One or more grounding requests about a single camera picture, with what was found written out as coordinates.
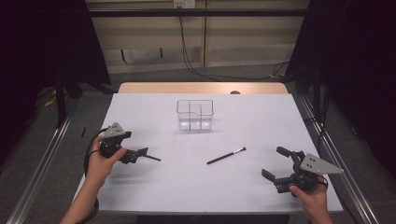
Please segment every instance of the human hand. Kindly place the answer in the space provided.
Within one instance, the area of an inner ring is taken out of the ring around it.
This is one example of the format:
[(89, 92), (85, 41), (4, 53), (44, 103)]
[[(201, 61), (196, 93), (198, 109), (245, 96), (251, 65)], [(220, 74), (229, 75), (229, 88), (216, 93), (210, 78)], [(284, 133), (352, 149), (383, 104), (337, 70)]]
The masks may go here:
[(96, 137), (92, 142), (92, 154), (90, 156), (90, 164), (86, 175), (86, 182), (92, 183), (101, 188), (105, 184), (105, 180), (110, 175), (114, 163), (119, 160), (126, 152), (126, 148), (120, 148), (112, 157), (105, 158), (100, 154), (100, 142), (102, 136)]
[[(318, 176), (318, 181), (323, 182), (323, 176)], [(326, 187), (318, 184), (312, 192), (304, 192), (297, 186), (290, 186), (289, 190), (303, 202), (303, 209), (306, 218), (312, 224), (332, 223), (332, 219), (327, 209)]]

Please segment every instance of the white table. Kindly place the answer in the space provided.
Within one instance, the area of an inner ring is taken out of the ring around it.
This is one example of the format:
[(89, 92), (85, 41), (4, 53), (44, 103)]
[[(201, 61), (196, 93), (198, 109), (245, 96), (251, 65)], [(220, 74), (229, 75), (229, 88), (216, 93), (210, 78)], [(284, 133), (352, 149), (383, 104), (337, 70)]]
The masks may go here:
[[(212, 130), (181, 131), (177, 100), (213, 100)], [(103, 127), (115, 121), (132, 132), (124, 147), (148, 147), (148, 154), (162, 161), (116, 163), (99, 193), (100, 210), (137, 215), (302, 211), (298, 199), (278, 194), (261, 175), (262, 169), (276, 177), (292, 173), (291, 159), (276, 153), (276, 147), (317, 155), (289, 94), (118, 93)], [(240, 147), (247, 151), (206, 164)], [(331, 183), (328, 207), (342, 211)]]

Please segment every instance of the human arm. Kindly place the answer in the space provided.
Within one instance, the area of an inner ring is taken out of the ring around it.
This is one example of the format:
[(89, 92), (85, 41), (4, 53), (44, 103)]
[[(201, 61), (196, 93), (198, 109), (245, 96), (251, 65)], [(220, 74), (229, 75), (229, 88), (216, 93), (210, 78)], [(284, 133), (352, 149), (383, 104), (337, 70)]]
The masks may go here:
[[(318, 180), (322, 182), (323, 177), (318, 176)], [(327, 194), (324, 185), (318, 184), (314, 191), (308, 193), (296, 186), (290, 186), (289, 190), (303, 202), (304, 214), (312, 224), (332, 224), (332, 218), (327, 209)]]
[(102, 136), (99, 136), (92, 142), (92, 154), (85, 181), (76, 199), (64, 215), (61, 224), (76, 223), (92, 212), (99, 189), (105, 184), (105, 180), (110, 175), (114, 163), (126, 152), (125, 148), (121, 148), (108, 159), (102, 157), (99, 151), (102, 139)]

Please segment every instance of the transparent box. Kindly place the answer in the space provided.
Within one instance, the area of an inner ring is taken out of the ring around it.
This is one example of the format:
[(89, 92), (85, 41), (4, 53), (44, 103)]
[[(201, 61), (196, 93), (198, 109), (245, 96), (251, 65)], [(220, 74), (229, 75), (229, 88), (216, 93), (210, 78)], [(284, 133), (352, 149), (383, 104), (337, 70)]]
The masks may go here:
[(213, 115), (213, 101), (211, 100), (177, 101), (180, 130), (210, 130)]

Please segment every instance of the white tabletop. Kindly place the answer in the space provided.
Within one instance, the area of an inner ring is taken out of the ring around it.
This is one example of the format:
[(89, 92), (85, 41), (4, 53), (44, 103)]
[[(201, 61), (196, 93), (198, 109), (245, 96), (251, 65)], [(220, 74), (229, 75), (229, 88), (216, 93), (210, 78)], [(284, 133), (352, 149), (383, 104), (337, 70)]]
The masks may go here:
[[(180, 130), (177, 100), (213, 100), (212, 130)], [(262, 169), (276, 177), (291, 175), (291, 159), (276, 147), (318, 155), (289, 94), (118, 93), (103, 127), (114, 122), (132, 132), (123, 147), (148, 147), (148, 154), (162, 161), (117, 162), (100, 190), (100, 210), (139, 215), (302, 211), (298, 199), (278, 194), (261, 175)], [(247, 150), (206, 164), (241, 147)], [(328, 208), (342, 211), (331, 183)]]

